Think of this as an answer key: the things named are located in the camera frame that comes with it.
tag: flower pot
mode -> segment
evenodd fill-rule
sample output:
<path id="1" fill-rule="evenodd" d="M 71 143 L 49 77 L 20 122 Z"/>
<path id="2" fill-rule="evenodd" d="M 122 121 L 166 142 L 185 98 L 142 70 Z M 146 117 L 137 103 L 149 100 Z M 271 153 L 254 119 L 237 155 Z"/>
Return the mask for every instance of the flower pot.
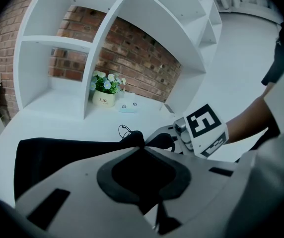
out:
<path id="1" fill-rule="evenodd" d="M 92 97 L 92 102 L 95 105 L 106 107 L 106 108 L 113 107 L 115 100 L 116 100 L 115 94 L 103 93 L 97 90 L 95 90 L 93 97 Z"/>

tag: white flower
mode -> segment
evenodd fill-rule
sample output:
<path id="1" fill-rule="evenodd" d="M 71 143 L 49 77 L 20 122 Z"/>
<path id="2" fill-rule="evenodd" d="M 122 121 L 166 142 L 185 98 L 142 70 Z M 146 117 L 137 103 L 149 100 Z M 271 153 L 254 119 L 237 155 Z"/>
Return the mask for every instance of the white flower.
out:
<path id="1" fill-rule="evenodd" d="M 103 78 L 105 76 L 106 76 L 106 74 L 104 72 L 102 72 L 102 71 L 98 72 L 98 77 Z"/>
<path id="2" fill-rule="evenodd" d="M 108 80 L 110 81 L 110 82 L 113 82 L 114 81 L 114 74 L 109 74 L 108 75 Z"/>

